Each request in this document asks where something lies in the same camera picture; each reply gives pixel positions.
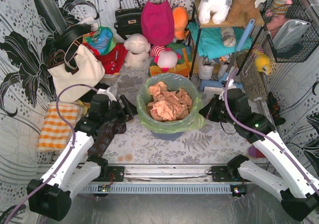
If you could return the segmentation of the green trash bag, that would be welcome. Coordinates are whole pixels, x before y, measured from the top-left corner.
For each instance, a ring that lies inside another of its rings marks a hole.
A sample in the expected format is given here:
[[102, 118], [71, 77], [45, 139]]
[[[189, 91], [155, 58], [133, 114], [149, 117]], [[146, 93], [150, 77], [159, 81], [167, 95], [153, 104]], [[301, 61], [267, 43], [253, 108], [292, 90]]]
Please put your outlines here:
[[[192, 106], [188, 116], [177, 121], [157, 121], [147, 111], [147, 105], [152, 101], [149, 87], [158, 82], [164, 82], [169, 91], [177, 91], [182, 88], [192, 99]], [[193, 129], [200, 129], [205, 125], [205, 118], [199, 114], [203, 108], [201, 94], [195, 85], [186, 77], [174, 73], [161, 73], [149, 77], [139, 88], [136, 96], [137, 112], [141, 124], [154, 133], [173, 134], [187, 132]]]

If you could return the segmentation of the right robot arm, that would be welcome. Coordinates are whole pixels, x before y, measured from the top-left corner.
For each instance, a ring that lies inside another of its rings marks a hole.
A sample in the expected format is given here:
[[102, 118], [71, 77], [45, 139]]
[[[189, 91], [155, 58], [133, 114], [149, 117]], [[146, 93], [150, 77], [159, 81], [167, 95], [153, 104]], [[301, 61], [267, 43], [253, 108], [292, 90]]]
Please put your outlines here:
[[255, 183], [279, 200], [285, 212], [299, 222], [318, 208], [318, 179], [289, 151], [271, 122], [251, 110], [247, 96], [240, 89], [228, 90], [226, 100], [215, 94], [199, 113], [209, 121], [232, 124], [279, 173], [276, 176], [240, 154], [227, 163], [232, 180]]

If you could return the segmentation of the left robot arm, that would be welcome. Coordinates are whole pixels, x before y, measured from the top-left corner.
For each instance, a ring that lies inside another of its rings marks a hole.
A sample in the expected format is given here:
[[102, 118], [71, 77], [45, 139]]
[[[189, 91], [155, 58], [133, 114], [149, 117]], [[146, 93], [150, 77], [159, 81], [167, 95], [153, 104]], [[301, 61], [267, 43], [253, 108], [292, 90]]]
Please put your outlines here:
[[137, 108], [121, 95], [93, 96], [85, 117], [75, 125], [72, 137], [51, 168], [27, 186], [29, 209], [56, 221], [65, 218], [72, 200], [92, 181], [105, 182], [98, 190], [108, 192], [113, 182], [124, 178], [123, 167], [110, 167], [103, 154], [115, 134], [126, 131], [126, 123]]

